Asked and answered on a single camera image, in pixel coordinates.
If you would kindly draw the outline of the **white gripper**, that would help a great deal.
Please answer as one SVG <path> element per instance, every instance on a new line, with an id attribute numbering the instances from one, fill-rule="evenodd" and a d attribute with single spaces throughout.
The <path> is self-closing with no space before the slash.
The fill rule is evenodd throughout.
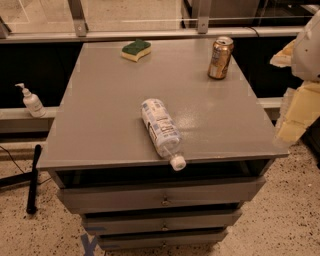
<path id="1" fill-rule="evenodd" d="M 275 143 L 294 144 L 320 117 L 320 10 L 270 64 L 291 66 L 292 74 L 304 80 L 297 89 L 287 89 L 276 122 Z"/>

